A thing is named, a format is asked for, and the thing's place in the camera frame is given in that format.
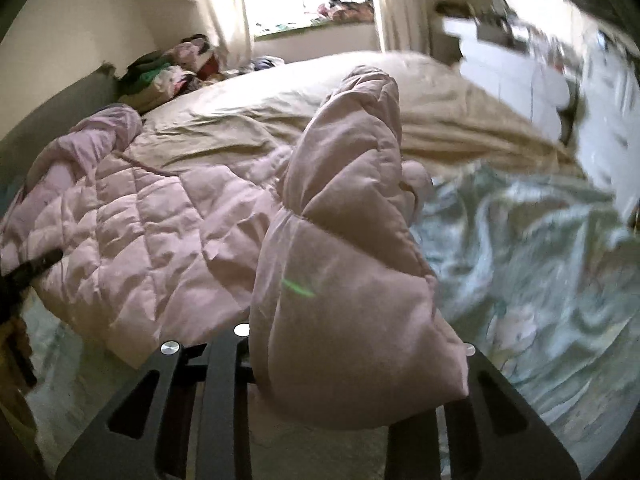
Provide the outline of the pink quilted jacket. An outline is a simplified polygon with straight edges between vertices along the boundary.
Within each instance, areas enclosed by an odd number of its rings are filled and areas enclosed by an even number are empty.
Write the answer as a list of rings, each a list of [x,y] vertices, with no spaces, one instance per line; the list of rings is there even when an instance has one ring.
[[[62,249],[38,296],[131,366],[247,323],[257,387],[282,415],[399,422],[469,393],[410,233],[431,180],[401,137],[396,80],[359,66],[294,146],[242,169],[160,171],[122,151],[66,190],[23,188],[1,269]]]

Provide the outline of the clothes on window sill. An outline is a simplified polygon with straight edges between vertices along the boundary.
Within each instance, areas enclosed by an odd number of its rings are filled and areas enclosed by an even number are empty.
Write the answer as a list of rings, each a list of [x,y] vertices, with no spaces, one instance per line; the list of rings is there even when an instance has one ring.
[[[318,6],[322,18],[333,23],[373,23],[374,6],[372,0],[345,1],[329,0]]]

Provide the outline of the grey green headboard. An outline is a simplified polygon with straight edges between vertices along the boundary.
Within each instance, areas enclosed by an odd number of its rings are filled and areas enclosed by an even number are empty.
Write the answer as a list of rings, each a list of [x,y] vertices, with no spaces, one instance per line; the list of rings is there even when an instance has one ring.
[[[16,192],[50,141],[116,99],[115,66],[103,63],[22,119],[1,139],[1,196]]]

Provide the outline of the rolled pink duvet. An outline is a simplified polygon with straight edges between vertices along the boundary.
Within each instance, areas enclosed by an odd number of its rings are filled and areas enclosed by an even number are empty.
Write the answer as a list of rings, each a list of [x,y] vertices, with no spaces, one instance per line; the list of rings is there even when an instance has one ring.
[[[139,113],[114,104],[81,120],[64,136],[51,141],[30,166],[24,191],[66,190],[113,152],[122,152],[142,131]]]

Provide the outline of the cartoon print blue blanket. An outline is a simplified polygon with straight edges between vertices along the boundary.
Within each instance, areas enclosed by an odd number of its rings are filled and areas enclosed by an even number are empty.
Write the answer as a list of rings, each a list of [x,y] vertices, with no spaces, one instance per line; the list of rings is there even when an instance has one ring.
[[[440,310],[536,410],[583,479],[639,402],[639,234],[590,184],[480,166],[436,188],[411,228]],[[34,292],[38,377],[27,402],[47,472],[134,376]],[[322,431],[271,416],[250,393],[254,479],[383,479],[386,430]]]

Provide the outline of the tan bed sheet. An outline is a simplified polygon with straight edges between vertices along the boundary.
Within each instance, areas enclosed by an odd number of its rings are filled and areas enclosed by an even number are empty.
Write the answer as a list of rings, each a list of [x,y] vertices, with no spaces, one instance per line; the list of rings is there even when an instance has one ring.
[[[354,68],[377,67],[399,89],[401,151],[434,176],[474,162],[582,178],[574,157],[510,107],[416,52],[357,51],[285,64],[179,96],[143,117],[127,155],[151,167],[188,169],[253,160],[293,146]]]

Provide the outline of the white rounded dressing table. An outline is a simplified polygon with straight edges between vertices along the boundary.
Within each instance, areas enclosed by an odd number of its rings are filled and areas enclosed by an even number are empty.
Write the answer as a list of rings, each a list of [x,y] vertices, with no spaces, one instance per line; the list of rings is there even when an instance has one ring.
[[[566,138],[574,92],[564,75],[518,52],[502,26],[434,14],[432,55],[531,122],[550,141]]]

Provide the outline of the white chest of drawers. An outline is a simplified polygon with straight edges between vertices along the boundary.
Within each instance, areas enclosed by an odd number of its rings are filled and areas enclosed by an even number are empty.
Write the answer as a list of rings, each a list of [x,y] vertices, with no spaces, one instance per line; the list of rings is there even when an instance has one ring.
[[[602,30],[589,38],[573,129],[580,166],[625,221],[639,207],[637,61]]]

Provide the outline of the left cream curtain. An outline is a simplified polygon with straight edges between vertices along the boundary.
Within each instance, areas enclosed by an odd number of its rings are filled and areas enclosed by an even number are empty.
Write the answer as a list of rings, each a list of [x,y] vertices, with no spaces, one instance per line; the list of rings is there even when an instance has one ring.
[[[193,0],[220,65],[239,70],[250,65],[253,35],[244,0]]]

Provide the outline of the cream curtain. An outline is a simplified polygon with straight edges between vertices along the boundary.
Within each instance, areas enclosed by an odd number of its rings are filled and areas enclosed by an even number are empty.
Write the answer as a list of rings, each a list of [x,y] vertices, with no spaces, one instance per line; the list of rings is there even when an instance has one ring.
[[[375,25],[381,50],[429,54],[428,0],[375,0]]]
[[[250,65],[253,35],[244,0],[193,0],[220,65],[239,70]]]

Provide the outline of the right cream curtain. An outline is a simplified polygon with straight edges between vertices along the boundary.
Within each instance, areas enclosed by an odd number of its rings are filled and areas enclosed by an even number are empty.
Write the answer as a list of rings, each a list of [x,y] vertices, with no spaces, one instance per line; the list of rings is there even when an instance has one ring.
[[[381,50],[429,54],[428,0],[375,0],[375,25]]]

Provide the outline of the pile of clothes by wall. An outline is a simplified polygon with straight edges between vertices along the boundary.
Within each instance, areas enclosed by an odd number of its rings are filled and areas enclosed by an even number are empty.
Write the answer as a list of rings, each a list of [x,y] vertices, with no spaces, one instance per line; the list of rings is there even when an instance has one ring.
[[[236,76],[284,65],[282,58],[258,56],[247,66],[223,70],[207,37],[184,38],[166,51],[154,51],[131,63],[117,81],[118,102],[140,115],[165,103]]]

